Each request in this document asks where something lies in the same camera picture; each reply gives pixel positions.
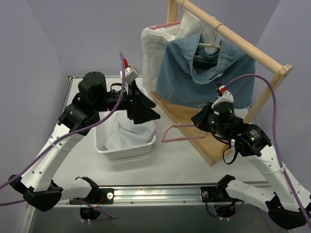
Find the cream white hanger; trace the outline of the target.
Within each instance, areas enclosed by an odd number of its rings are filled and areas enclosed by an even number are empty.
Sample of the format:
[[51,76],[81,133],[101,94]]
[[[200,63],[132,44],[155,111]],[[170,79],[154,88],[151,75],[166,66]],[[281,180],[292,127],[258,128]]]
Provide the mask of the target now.
[[195,23],[195,43],[197,49],[194,58],[204,59],[203,53],[214,54],[221,48],[222,37],[216,32],[216,29],[208,26],[203,22]]

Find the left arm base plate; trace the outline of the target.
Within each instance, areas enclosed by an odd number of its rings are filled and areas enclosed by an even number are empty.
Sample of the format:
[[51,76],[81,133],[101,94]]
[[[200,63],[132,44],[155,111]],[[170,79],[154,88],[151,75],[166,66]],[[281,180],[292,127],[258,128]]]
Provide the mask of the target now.
[[82,200],[87,204],[102,205],[112,204],[114,199],[113,188],[75,188],[69,192],[69,204],[77,205]]

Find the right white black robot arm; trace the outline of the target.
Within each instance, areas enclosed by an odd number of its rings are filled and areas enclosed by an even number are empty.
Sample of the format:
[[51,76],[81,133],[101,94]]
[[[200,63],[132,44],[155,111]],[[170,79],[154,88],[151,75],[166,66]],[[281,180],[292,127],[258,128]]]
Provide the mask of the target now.
[[234,148],[264,176],[271,191],[243,183],[225,175],[216,184],[215,195],[221,201],[238,199],[267,212],[279,227],[291,230],[307,223],[311,217],[311,193],[280,165],[271,140],[257,125],[247,124],[235,115],[233,104],[220,102],[207,105],[191,118],[195,127],[211,133],[218,141]]

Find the pink hanger front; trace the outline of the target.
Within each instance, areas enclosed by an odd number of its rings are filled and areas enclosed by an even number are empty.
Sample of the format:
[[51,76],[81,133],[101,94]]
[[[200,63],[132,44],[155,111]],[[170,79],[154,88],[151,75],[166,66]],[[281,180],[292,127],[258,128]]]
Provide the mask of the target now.
[[162,143],[170,143],[170,142],[177,142],[177,141],[189,141],[189,140],[197,140],[197,139],[203,139],[207,136],[207,133],[205,133],[204,135],[201,136],[187,136],[187,137],[176,137],[176,138],[166,138],[166,135],[168,133],[168,131],[172,128],[196,128],[196,126],[192,123],[192,124],[181,124],[181,123],[177,123],[177,124],[172,124],[170,126],[168,126],[161,138],[161,142]]

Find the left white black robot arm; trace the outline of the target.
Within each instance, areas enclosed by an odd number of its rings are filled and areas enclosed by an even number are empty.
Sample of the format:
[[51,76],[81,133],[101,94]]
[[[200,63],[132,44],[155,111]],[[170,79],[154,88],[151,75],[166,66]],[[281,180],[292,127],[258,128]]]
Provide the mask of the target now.
[[125,110],[134,124],[160,119],[155,103],[136,84],[138,72],[126,68],[121,73],[120,90],[107,88],[104,74],[89,72],[78,83],[78,93],[62,114],[42,152],[23,172],[8,180],[34,208],[46,212],[59,201],[82,199],[94,203],[100,194],[98,185],[88,177],[77,177],[69,183],[53,181],[53,177],[71,150],[89,131],[108,118],[101,112]]

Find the white skirt front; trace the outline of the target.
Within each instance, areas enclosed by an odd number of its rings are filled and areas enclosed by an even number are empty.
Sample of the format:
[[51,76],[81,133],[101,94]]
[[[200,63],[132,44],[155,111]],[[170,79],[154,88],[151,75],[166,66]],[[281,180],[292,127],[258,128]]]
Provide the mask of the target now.
[[104,144],[108,150],[120,150],[146,144],[152,140],[156,131],[154,121],[134,124],[127,118],[125,111],[114,113],[110,119],[111,132]]

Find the blue denim skirt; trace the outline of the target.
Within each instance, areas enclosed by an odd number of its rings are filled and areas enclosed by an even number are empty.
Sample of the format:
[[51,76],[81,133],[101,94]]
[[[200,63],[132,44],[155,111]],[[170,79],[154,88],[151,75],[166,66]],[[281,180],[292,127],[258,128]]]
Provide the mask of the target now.
[[196,108],[217,99],[218,84],[255,73],[256,61],[226,39],[219,51],[201,54],[204,59],[194,58],[196,49],[195,34],[167,43],[155,86],[162,99]]

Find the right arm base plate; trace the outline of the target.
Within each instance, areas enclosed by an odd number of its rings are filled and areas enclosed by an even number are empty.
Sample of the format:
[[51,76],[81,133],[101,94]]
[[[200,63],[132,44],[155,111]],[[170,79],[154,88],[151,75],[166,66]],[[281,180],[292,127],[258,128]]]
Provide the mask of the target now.
[[202,202],[220,202],[221,198],[215,186],[201,186],[201,199]]

